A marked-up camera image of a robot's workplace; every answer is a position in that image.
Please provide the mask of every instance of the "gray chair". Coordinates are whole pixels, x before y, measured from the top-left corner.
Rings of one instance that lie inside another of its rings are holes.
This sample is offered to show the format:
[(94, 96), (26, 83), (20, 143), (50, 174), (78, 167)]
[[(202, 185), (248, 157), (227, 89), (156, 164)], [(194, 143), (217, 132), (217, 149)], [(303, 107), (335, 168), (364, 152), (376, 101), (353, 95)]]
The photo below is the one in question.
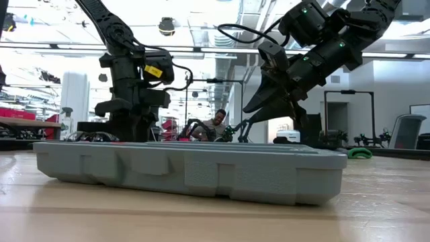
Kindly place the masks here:
[(425, 116), (405, 114), (397, 117), (389, 149), (417, 149), (417, 141), (421, 124)]

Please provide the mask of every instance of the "ceiling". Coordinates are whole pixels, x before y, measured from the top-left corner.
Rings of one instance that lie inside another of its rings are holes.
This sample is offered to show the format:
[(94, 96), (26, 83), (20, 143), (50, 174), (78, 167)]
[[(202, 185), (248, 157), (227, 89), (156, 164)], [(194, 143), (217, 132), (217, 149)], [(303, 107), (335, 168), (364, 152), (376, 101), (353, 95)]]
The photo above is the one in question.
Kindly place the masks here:
[[(299, 2), (300, 0), (103, 0), (105, 6), (127, 23), (134, 32), (134, 36), (144, 44), (220, 48), (256, 48), (258, 43), (235, 43), (221, 35), (214, 26), (222, 23), (238, 23), (256, 30), (264, 30)], [(350, 11), (357, 11), (364, 5), (364, 0), (318, 0), (318, 2), (324, 6), (328, 3), (340, 5)], [(421, 15), (421, 19), (405, 20), (401, 18), (404, 14), (399, 13), (399, 19), (402, 21), (394, 22), (382, 39), (371, 45), (367, 51), (429, 52), (430, 33), (427, 31), (430, 29), (430, 21), (427, 19), (430, 13), (429, 0), (403, 0), (403, 2), (405, 4), (402, 6), (402, 13), (409, 11), (411, 13), (409, 15)], [(14, 32), (4, 32), (2, 42), (102, 45), (94, 25), (73, 0), (9, 0), (8, 12), (15, 14), (17, 29)], [(175, 20), (173, 36), (166, 37), (159, 33), (158, 25), (162, 17), (172, 17)], [(254, 35), (248, 32), (232, 30), (230, 33), (235, 34), (241, 40), (254, 38)], [(274, 29), (269, 35), (278, 42), (284, 38), (277, 29)], [(293, 39), (290, 40), (287, 48), (300, 49)], [(31, 48), (13, 50), (0, 48), (0, 50), (4, 53), (2, 57), (7, 54), (10, 56), (9, 59), (14, 60), (9, 64), (2, 63), (2, 65), (7, 65), (5, 72), (9, 71), (8, 84), (15, 82), (27, 83), (27, 85), (39, 84), (37, 82), (38, 68), (62, 77), (67, 69), (86, 67), (91, 82), (91, 108), (97, 102), (110, 98), (108, 92), (110, 82), (100, 83), (97, 80), (100, 73), (109, 74), (107, 69), (99, 68), (97, 57), (101, 54), (92, 54), (89, 57), (84, 52), (70, 55), (52, 51), (36, 51)], [(198, 79), (215, 77), (232, 79), (232, 77), (238, 76), (237, 73), (236, 75), (234, 73), (240, 71), (241, 79), (246, 82), (253, 75), (256, 67), (254, 65), (258, 65), (256, 62), (258, 58), (254, 56), (252, 54), (181, 53), (177, 55), (175, 62), (190, 67), (195, 78)], [(182, 70), (175, 70), (175, 75), (176, 80), (173, 85), (181, 87), (184, 84), (185, 73)], [(38, 91), (29, 90), (29, 87), (20, 88), (27, 91)], [(207, 92), (199, 93), (197, 100), (189, 102), (190, 107), (196, 103), (196, 108), (189, 108), (188, 112), (191, 116), (198, 116), (198, 118), (206, 118), (213, 114), (214, 110), (224, 107), (230, 91), (230, 85), (227, 83), (194, 83), (190, 88), (196, 91), (207, 90)], [(39, 89), (39, 92), (49, 94), (52, 93), (52, 90), (53, 88), (50, 88), (49, 91)], [(60, 95), (60, 89), (57, 88), (56, 92)], [(171, 95), (171, 107), (163, 112), (166, 115), (184, 115), (185, 106), (181, 104), (181, 100), (185, 98), (185, 92)], [(10, 98), (12, 98), (11, 95), (2, 97), (2, 99)], [(58, 105), (58, 100), (58, 96), (51, 95), (50, 102)]]

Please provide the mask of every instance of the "yellow label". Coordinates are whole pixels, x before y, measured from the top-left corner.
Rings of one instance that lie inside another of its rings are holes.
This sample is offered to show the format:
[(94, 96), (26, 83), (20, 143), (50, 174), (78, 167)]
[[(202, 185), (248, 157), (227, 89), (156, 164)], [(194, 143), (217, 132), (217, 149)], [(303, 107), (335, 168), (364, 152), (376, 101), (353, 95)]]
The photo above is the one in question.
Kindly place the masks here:
[(156, 67), (152, 67), (152, 66), (145, 66), (145, 69), (144, 69), (147, 73), (149, 73), (149, 74), (151, 74), (151, 75), (153, 75), (153, 76), (155, 76), (155, 77), (157, 77), (157, 78), (160, 78), (161, 77), (161, 75), (163, 74), (163, 71), (162, 70), (160, 70), (160, 69), (158, 69), (158, 68), (156, 68)]

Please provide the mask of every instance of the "green object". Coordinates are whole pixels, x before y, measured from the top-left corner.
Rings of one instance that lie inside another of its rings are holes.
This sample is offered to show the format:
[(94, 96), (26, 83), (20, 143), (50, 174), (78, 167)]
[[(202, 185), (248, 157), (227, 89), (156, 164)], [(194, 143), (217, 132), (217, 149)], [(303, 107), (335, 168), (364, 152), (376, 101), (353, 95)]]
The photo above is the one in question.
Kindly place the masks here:
[(372, 156), (372, 152), (366, 148), (354, 148), (348, 151), (348, 159), (357, 159), (360, 157), (370, 159)]

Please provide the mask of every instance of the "table surface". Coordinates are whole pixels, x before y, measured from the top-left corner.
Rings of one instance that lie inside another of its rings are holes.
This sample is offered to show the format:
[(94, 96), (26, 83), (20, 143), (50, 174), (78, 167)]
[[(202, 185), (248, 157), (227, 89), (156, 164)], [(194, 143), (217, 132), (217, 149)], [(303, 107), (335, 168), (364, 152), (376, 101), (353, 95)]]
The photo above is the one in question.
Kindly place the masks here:
[(6, 123), (11, 126), (31, 126), (40, 128), (61, 128), (61, 124), (56, 122), (43, 122), (36, 120), (26, 120), (22, 118), (6, 118), (0, 117), (0, 122)]
[(0, 153), (0, 241), (429, 241), (430, 162), (349, 161), (324, 206), (69, 184)]

